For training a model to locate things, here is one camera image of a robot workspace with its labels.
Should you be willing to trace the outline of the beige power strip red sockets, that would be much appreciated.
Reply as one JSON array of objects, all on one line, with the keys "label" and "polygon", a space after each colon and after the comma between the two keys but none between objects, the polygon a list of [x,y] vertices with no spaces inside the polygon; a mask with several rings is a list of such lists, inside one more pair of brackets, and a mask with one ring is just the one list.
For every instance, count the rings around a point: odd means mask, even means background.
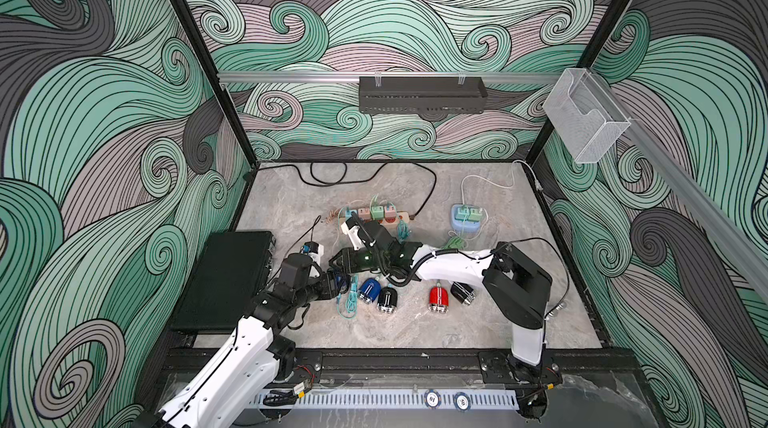
[{"label": "beige power strip red sockets", "polygon": [[[342,209],[340,212],[338,212],[337,216],[341,222],[344,222],[351,214],[352,210]],[[387,228],[396,228],[400,223],[410,224],[410,222],[412,222],[412,218],[408,212],[398,211],[396,213],[390,213],[389,217],[384,215],[380,218],[374,218],[374,221]]]}]

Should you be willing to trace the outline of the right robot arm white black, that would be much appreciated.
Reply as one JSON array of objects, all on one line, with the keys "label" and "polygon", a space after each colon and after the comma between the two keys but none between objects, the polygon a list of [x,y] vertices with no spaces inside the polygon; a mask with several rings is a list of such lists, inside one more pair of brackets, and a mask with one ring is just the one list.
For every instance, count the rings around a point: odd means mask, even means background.
[{"label": "right robot arm white black", "polygon": [[512,323],[514,358],[530,366],[542,360],[552,277],[511,241],[475,251],[413,241],[371,242],[341,249],[329,265],[349,275],[377,271],[399,287],[445,280],[482,288]]}]

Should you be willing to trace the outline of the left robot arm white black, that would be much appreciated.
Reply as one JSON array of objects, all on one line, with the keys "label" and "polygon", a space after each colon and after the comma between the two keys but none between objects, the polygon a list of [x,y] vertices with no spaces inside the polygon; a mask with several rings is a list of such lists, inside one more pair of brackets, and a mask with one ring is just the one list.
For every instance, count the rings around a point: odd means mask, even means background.
[{"label": "left robot arm white black", "polygon": [[227,342],[156,413],[142,412],[134,427],[228,427],[261,389],[293,371],[295,343],[281,335],[299,308],[331,300],[349,283],[344,269],[323,269],[292,253],[279,276],[259,292]]}]

